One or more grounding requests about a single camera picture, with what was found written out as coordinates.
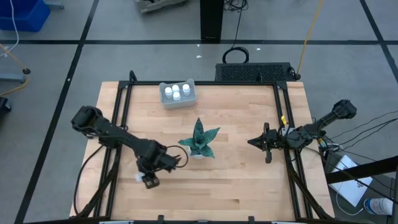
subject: wooden tabletop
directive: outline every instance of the wooden tabletop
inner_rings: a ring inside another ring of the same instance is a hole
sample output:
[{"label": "wooden tabletop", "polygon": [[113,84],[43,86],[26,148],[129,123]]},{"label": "wooden tabletop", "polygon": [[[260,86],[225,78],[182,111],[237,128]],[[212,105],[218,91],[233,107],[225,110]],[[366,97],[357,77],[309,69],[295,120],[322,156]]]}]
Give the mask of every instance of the wooden tabletop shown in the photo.
[{"label": "wooden tabletop", "polygon": [[[109,120],[117,86],[117,82],[104,82],[96,105]],[[311,123],[303,84],[288,83],[288,88],[296,126]],[[271,129],[278,128],[272,87],[212,85],[196,89],[195,106],[165,110],[159,101],[157,85],[133,86],[128,131],[139,138],[171,146],[192,136],[199,117],[205,130],[221,128],[209,144],[216,159],[190,159],[186,167],[170,174],[160,171],[157,174],[160,186],[147,190],[135,180],[137,167],[132,149],[123,146],[112,219],[156,220],[158,215],[164,215],[166,220],[238,221],[247,220],[248,216],[255,216],[257,221],[294,220],[283,152],[273,150],[272,163],[266,164],[265,153],[247,143],[262,133],[264,122]],[[98,147],[97,140],[89,140],[84,160]],[[316,149],[317,145],[313,142],[310,147]],[[169,153],[181,154],[177,149]],[[303,150],[301,156],[309,191],[334,216],[319,155]],[[98,188],[103,158],[104,150],[83,171],[77,200],[79,210]],[[304,217],[302,195],[297,192]],[[103,200],[101,214],[106,201]]]}]

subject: white pot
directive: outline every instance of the white pot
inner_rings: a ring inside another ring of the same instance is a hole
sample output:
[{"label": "white pot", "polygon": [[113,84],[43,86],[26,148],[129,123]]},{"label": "white pot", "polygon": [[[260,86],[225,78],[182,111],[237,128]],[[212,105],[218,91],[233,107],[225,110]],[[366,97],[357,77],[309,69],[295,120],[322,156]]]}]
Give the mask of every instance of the white pot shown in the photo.
[{"label": "white pot", "polygon": [[203,159],[203,158],[205,158],[205,156],[204,155],[191,155],[191,147],[189,147],[189,146],[185,146],[185,150],[187,151],[187,154],[191,157],[191,158],[194,158],[194,159]]}]

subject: blue bin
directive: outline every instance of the blue bin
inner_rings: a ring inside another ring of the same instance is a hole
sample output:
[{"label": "blue bin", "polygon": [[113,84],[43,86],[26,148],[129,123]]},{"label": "blue bin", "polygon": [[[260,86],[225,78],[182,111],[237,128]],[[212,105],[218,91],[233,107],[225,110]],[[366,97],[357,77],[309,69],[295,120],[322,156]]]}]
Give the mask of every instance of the blue bin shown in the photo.
[{"label": "blue bin", "polygon": [[[38,32],[50,15],[43,0],[12,0],[18,31]],[[0,0],[0,29],[14,30],[10,0]]]}]

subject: concrete floor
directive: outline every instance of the concrete floor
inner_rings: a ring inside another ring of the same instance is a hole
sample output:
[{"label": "concrete floor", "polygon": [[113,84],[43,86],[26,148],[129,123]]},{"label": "concrete floor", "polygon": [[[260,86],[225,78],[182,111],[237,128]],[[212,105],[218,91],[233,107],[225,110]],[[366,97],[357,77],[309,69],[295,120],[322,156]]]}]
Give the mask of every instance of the concrete floor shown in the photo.
[{"label": "concrete floor", "polygon": [[[42,30],[21,32],[22,40],[79,40],[93,0],[64,1],[65,9],[52,11]],[[384,40],[398,40],[394,0],[366,3]],[[303,40],[317,0],[251,0],[239,28],[241,40]],[[132,0],[99,0],[88,40],[198,40],[199,1],[141,15]],[[234,39],[239,14],[224,12],[222,39]],[[15,33],[0,30],[2,40]],[[325,0],[313,40],[377,40],[359,1]],[[250,62],[290,62],[297,68],[302,45],[239,44],[250,52]],[[13,223],[77,45],[20,44],[14,53],[32,70],[31,82],[9,95],[13,111],[0,123],[0,217]],[[84,45],[67,94],[43,171],[25,222],[67,218],[73,188],[81,166],[86,139],[71,129],[70,120],[81,105],[95,105],[103,81],[126,80],[134,70],[138,80],[214,80],[230,44]],[[388,46],[398,60],[398,46]],[[229,62],[242,62],[231,53]],[[0,58],[0,71],[21,72],[10,57]],[[309,45],[302,67],[312,116],[329,112],[333,103],[350,99],[358,108],[355,119],[338,121],[326,130],[335,136],[388,111],[398,110],[398,84],[380,45]],[[0,92],[16,84],[0,83]],[[393,114],[374,124],[379,124]],[[386,126],[351,148],[375,160],[396,156],[398,123]],[[352,138],[350,133],[338,139]],[[358,163],[367,159],[351,156]]]}]

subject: potted plant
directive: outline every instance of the potted plant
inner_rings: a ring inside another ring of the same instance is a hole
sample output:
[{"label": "potted plant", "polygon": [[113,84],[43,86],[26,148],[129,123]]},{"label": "potted plant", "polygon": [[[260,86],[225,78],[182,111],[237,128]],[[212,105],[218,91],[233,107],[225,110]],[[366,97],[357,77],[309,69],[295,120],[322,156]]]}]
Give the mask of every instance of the potted plant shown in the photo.
[{"label": "potted plant", "polygon": [[216,137],[218,130],[220,130],[220,128],[204,131],[200,118],[198,118],[193,130],[193,138],[183,139],[178,143],[183,146],[188,146],[187,152],[194,159],[202,159],[204,157],[215,158],[213,150],[211,150],[208,144]]}]

